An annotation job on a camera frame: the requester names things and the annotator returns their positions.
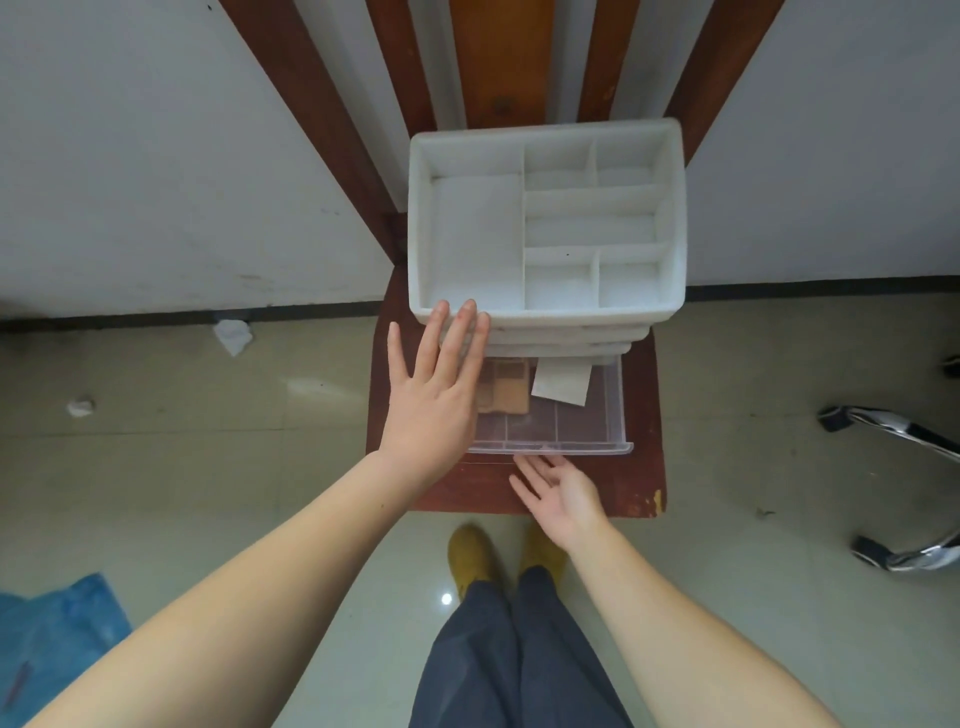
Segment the person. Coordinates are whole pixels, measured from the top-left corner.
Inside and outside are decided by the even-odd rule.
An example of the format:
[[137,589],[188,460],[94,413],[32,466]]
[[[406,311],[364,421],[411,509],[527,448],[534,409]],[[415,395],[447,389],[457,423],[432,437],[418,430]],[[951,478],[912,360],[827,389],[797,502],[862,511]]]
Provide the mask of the person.
[[[376,545],[472,441],[490,317],[466,302],[440,346],[448,315],[440,302],[412,374],[390,325],[378,450],[135,630],[32,728],[270,725]],[[660,728],[837,725],[785,669],[660,576],[573,464],[516,463],[523,479],[510,482],[542,533],[528,536],[513,608],[489,542],[458,529],[448,555],[462,603],[427,660],[411,725],[630,725],[557,598],[567,554]]]

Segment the hand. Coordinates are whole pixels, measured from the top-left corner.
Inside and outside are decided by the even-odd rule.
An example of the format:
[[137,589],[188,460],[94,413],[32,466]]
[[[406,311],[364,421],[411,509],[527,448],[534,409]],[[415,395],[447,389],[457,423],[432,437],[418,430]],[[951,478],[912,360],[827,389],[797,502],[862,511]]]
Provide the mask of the hand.
[[[450,304],[440,301],[434,306],[420,339],[413,376],[403,360],[400,327],[396,322],[390,324],[390,410],[379,451],[421,487],[440,479],[473,442],[477,424],[474,395],[490,334],[490,316],[478,315],[476,309],[473,300],[461,306],[440,348],[440,332]],[[474,317],[473,338],[460,366],[460,351]]]
[[593,481],[561,455],[514,455],[514,462],[530,483],[516,475],[510,484],[537,519],[543,533],[569,553],[598,525],[607,523]]

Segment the person's left hand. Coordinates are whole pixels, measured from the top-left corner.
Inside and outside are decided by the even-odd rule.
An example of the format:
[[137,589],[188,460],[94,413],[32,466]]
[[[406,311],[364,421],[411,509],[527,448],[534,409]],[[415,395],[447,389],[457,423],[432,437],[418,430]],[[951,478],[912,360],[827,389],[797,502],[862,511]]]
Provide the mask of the person's left hand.
[[[379,451],[421,487],[435,483],[473,442],[477,413],[474,395],[490,334],[490,316],[477,314],[476,302],[461,306],[441,348],[440,332],[450,305],[434,306],[420,339],[413,376],[400,346],[400,327],[390,324],[390,411]],[[460,350],[476,318],[473,338],[460,364]]]

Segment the blue fabric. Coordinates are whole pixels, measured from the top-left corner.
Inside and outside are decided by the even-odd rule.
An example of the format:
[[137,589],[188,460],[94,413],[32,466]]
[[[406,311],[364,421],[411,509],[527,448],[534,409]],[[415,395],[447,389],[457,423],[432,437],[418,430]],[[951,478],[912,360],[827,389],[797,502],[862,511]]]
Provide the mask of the blue fabric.
[[130,633],[99,573],[33,599],[0,594],[0,728],[22,726]]
[[474,582],[427,658],[411,728],[631,728],[584,633],[543,567],[520,576],[511,607]]

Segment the chair wheel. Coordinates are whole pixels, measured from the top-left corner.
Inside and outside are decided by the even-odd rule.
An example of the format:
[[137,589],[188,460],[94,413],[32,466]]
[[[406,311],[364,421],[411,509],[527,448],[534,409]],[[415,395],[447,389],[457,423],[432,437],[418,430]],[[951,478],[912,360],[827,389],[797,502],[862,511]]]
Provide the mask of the chair wheel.
[[847,417],[847,408],[836,404],[817,412],[817,422],[827,432],[839,432],[853,424],[853,420]]
[[889,548],[866,536],[855,537],[850,544],[850,551],[865,564],[884,570],[887,568],[887,559],[893,556]]
[[960,356],[948,356],[940,362],[944,376],[950,379],[960,379]]

